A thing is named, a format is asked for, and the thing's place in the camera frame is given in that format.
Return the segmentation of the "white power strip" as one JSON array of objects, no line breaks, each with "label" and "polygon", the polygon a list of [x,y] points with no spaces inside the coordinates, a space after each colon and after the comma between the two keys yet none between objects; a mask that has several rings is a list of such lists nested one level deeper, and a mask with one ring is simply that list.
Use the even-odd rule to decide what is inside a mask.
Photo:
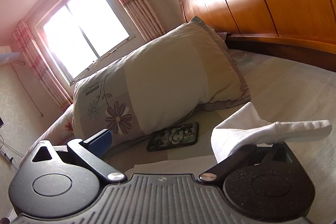
[{"label": "white power strip", "polygon": [[3,150],[0,150],[0,153],[1,153],[1,156],[6,160],[6,161],[8,161],[9,163],[12,163],[13,162],[13,157],[9,157],[6,153],[5,153],[5,151],[3,151]]}]

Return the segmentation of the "white printed t-shirt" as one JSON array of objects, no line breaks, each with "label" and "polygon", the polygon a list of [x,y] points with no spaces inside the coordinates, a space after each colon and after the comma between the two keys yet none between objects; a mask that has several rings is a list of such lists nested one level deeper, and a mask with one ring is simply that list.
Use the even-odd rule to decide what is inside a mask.
[{"label": "white printed t-shirt", "polygon": [[213,129],[212,156],[135,165],[127,170],[126,174],[131,176],[135,173],[192,173],[197,176],[212,164],[228,158],[244,145],[317,141],[327,137],[331,130],[329,120],[269,123],[261,119],[253,103],[248,102]]}]

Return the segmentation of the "pink folded quilt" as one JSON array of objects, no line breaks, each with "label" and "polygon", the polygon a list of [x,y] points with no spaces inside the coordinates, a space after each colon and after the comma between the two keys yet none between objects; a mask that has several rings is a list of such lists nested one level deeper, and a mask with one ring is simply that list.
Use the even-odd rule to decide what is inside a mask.
[{"label": "pink folded quilt", "polygon": [[19,167],[21,167],[32,153],[37,144],[42,140],[49,140],[52,145],[65,145],[69,140],[75,137],[73,122],[74,105],[70,105],[67,110],[31,145],[27,150]]}]

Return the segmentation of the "window with white frame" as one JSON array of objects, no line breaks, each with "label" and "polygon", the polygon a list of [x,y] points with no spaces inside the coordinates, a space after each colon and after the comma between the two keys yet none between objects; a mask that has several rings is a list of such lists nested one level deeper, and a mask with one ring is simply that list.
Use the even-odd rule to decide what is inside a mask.
[{"label": "window with white frame", "polygon": [[67,86],[138,38],[117,0],[41,0],[36,32]]}]

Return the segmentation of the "wall mounted television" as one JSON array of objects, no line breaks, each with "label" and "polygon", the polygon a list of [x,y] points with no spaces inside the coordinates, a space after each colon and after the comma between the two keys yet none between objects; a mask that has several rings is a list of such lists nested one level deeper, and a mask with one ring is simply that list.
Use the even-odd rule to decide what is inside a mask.
[{"label": "wall mounted television", "polygon": [[4,125],[3,120],[0,118],[0,128]]}]

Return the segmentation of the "pink left curtain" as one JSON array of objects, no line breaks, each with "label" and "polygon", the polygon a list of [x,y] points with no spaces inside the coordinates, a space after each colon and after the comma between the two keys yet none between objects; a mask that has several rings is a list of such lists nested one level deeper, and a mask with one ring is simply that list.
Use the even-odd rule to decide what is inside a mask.
[{"label": "pink left curtain", "polygon": [[17,42],[19,49],[28,62],[37,80],[42,84],[55,103],[66,111],[72,104],[73,99],[58,81],[45,57],[39,49],[33,34],[25,20],[21,20],[15,31],[13,38]]}]

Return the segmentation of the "floral patchwork pillow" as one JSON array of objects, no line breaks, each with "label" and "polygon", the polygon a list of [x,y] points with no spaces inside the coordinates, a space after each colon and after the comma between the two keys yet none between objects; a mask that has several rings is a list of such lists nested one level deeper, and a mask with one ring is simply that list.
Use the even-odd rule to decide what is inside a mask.
[{"label": "floral patchwork pillow", "polygon": [[224,36],[199,17],[144,44],[75,85],[74,135],[108,129],[112,144],[173,126],[197,110],[250,101]]}]

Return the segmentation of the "white air conditioner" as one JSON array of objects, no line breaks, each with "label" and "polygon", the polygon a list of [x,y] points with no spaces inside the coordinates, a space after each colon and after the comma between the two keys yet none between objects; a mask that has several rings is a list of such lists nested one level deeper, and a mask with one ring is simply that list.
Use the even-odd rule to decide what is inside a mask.
[{"label": "white air conditioner", "polygon": [[0,46],[0,66],[18,61],[20,55],[20,52],[12,52],[10,46]]}]

